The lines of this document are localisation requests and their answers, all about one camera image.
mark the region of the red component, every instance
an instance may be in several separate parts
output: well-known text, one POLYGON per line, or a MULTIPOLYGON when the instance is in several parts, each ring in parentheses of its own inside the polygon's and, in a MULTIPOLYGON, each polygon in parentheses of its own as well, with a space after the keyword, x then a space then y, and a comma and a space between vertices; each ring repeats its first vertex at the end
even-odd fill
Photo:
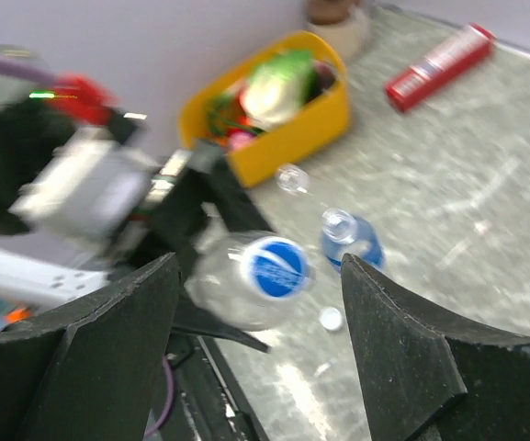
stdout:
POLYGON ((51 106, 74 119, 89 124, 105 125, 109 118, 107 104, 111 96, 93 81, 79 75, 67 75, 52 88, 51 106))
POLYGON ((132 222, 148 222, 148 216, 144 214, 130 214, 128 220, 132 222))
POLYGON ((6 319, 8 323, 19 322, 20 320, 27 319, 32 314, 26 308, 18 308, 7 314, 6 319))
MULTIPOLYGON (((236 122, 244 127, 250 127, 250 119, 246 116, 239 117, 236 122)), ((230 138, 230 136, 232 136, 233 134, 244 132, 244 131, 246 130, 240 127, 229 127, 228 130, 226 131, 226 136, 230 138)))
POLYGON ((385 84, 390 104, 401 112, 409 110, 488 58, 494 40, 493 34, 481 26, 467 25, 385 84))

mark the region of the yellow plastic basket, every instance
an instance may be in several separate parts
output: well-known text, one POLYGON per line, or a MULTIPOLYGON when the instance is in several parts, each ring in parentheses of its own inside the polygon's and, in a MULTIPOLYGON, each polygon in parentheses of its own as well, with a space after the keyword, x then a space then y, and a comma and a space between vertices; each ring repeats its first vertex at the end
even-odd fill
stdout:
POLYGON ((337 81, 289 123, 262 134, 239 151, 228 153, 240 182, 244 187, 254 187, 273 176, 280 165, 296 163, 342 135, 351 119, 344 63, 324 40, 310 32, 299 31, 233 67, 189 99, 179 115, 183 147, 192 149, 195 139, 209 136, 205 108, 210 99, 248 76, 258 64, 291 49, 309 49, 317 60, 329 62, 336 69, 337 81))

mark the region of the red box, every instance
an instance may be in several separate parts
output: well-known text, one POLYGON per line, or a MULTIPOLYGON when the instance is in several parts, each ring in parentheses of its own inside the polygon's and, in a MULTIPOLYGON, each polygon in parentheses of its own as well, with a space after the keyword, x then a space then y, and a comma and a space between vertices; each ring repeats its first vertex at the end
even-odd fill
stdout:
POLYGON ((405 112, 493 53, 495 38, 469 24, 385 84, 392 106, 405 112))

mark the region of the small water bottle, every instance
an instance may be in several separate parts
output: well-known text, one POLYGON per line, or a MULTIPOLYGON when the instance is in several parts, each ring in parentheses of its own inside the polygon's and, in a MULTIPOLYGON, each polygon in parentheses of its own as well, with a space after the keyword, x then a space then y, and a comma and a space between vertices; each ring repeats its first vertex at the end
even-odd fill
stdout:
POLYGON ((378 271, 384 269, 383 249, 373 226, 343 209, 323 213, 321 250, 336 271, 340 271, 346 253, 360 257, 378 271))
POLYGON ((384 271, 384 255, 377 234, 365 219, 333 207, 336 200, 322 181, 312 179, 294 164, 276 172, 276 182, 290 198, 288 205, 299 216, 320 219, 321 252, 337 271, 344 254, 354 254, 379 271, 384 271))
POLYGON ((311 279, 307 255, 297 243, 272 232, 236 232, 200 258, 189 294, 223 322, 263 331, 290 316, 311 279))

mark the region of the white bottle cap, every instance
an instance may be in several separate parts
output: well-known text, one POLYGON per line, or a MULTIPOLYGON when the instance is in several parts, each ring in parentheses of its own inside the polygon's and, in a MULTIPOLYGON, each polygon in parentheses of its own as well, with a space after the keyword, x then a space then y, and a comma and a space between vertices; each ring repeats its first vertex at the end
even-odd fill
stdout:
POLYGON ((336 308, 324 308, 320 312, 320 323, 327 331, 336 332, 342 329, 344 318, 336 308))

